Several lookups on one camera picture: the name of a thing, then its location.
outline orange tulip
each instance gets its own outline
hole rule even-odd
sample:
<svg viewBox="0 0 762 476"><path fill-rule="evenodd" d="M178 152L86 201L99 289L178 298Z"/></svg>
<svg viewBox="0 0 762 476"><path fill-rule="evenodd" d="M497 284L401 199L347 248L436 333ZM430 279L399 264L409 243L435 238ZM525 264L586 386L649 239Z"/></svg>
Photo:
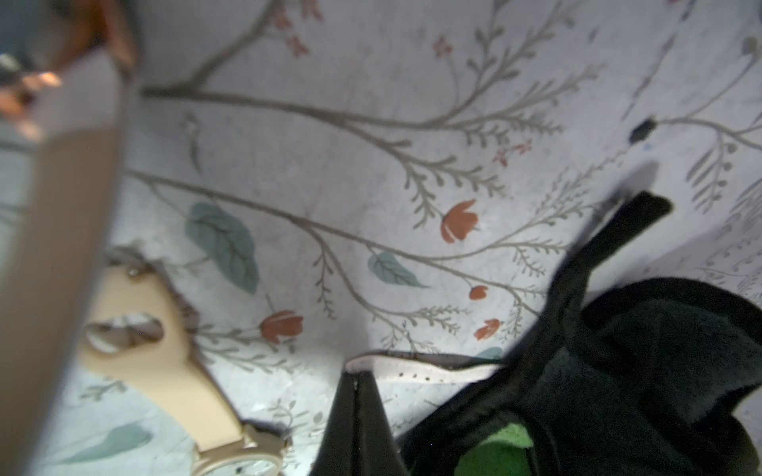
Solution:
<svg viewBox="0 0 762 476"><path fill-rule="evenodd" d="M487 324L484 327L480 327L475 333L474 337L476 337L476 340L484 340L488 339L495 335L495 332L498 331L500 328L500 321L497 319L488 319L487 321L484 321L485 324Z"/></svg>
<svg viewBox="0 0 762 476"><path fill-rule="evenodd" d="M487 289L489 289L487 286L474 286L471 288L471 292L469 293L469 297L473 301L478 301L479 299L484 299L487 297Z"/></svg>
<svg viewBox="0 0 762 476"><path fill-rule="evenodd" d="M302 321L304 318L298 316L294 311L280 311L264 319L259 324L259 331L262 337L272 343L280 343L279 336L296 337L304 330Z"/></svg>
<svg viewBox="0 0 762 476"><path fill-rule="evenodd" d="M286 9L283 7L273 14L272 22L278 30L288 30L293 26L291 20L288 19L288 15L286 15Z"/></svg>
<svg viewBox="0 0 762 476"><path fill-rule="evenodd" d="M479 216L466 210L476 203L476 199L467 202L461 202L450 209L442 218L442 238L447 243L455 243L455 238L463 241L479 223Z"/></svg>
<svg viewBox="0 0 762 476"><path fill-rule="evenodd" d="M302 3L302 18L305 20L312 15L317 21L323 21L323 13L320 12L318 7L318 0L301 0Z"/></svg>
<svg viewBox="0 0 762 476"><path fill-rule="evenodd" d="M301 55L309 54L309 48L302 43L297 35L293 35L291 38L286 38L286 45L291 49L291 53L293 53L296 58Z"/></svg>
<svg viewBox="0 0 762 476"><path fill-rule="evenodd" d="M453 45L447 42L447 38L444 35L440 35L439 40L434 43L434 52L437 54L437 58L448 56L453 52Z"/></svg>
<svg viewBox="0 0 762 476"><path fill-rule="evenodd" d="M532 150L532 139L529 139L523 144L514 146L514 150L519 152L519 155L524 155L526 152Z"/></svg>

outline perforated strap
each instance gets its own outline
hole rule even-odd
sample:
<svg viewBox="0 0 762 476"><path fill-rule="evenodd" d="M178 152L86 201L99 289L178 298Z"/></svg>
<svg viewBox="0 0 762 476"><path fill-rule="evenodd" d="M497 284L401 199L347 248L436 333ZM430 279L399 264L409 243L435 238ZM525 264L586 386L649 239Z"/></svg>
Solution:
<svg viewBox="0 0 762 476"><path fill-rule="evenodd" d="M354 357L344 365L349 373L371 372L379 381L428 384L478 382L502 368L500 363L484 363L448 369L420 360L373 354Z"/></svg>

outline green leaf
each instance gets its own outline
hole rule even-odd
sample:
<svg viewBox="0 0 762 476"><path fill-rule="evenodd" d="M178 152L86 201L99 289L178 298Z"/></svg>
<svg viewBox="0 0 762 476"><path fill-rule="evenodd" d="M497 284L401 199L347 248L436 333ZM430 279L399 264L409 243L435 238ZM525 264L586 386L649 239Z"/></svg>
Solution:
<svg viewBox="0 0 762 476"><path fill-rule="evenodd" d="M209 255L228 281L250 294L257 291L254 240L236 217L211 203L195 203L185 223L185 235Z"/></svg>
<svg viewBox="0 0 762 476"><path fill-rule="evenodd" d="M413 273L405 269L388 251L374 254L368 260L370 271L384 283L397 284L400 286L413 286L416 288L427 288L421 284Z"/></svg>
<svg viewBox="0 0 762 476"><path fill-rule="evenodd" d="M500 347L490 347L489 349L476 354L474 357L477 359L500 360L503 358L503 350Z"/></svg>
<svg viewBox="0 0 762 476"><path fill-rule="evenodd" d="M153 434L143 429L138 423L128 423L114 428L106 435L103 442L69 456L62 461L60 465L70 465L74 463L86 463L97 461L99 459L110 458L120 453L145 446L153 438Z"/></svg>

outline watch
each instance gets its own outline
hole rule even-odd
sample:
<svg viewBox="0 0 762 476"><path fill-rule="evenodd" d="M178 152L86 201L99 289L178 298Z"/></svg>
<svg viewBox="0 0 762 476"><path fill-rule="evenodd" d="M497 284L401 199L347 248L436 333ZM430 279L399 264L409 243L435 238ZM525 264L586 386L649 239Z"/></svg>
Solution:
<svg viewBox="0 0 762 476"><path fill-rule="evenodd" d="M191 339L171 290L152 270L108 267L87 322L104 323L143 313L156 319L156 342L108 353L87 337L80 340L82 365L141 391L173 416L196 443L193 476L276 476L286 442L242 423L223 393L191 355Z"/></svg>

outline floral wallpaper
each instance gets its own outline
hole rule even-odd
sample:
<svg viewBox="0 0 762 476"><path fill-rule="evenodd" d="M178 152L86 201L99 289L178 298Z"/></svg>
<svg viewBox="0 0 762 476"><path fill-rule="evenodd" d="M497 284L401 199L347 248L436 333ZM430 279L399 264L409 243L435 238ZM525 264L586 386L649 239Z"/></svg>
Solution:
<svg viewBox="0 0 762 476"><path fill-rule="evenodd" d="M759 2L137 5L109 252L164 270L235 409L292 436L284 474L309 471L345 359L499 356L634 191L676 210L591 295L690 276L762 303ZM23 154L3 144L4 186ZM0 191L6 241L19 196ZM458 389L379 388L397 434ZM192 445L75 366L35 474L187 474Z"/></svg>

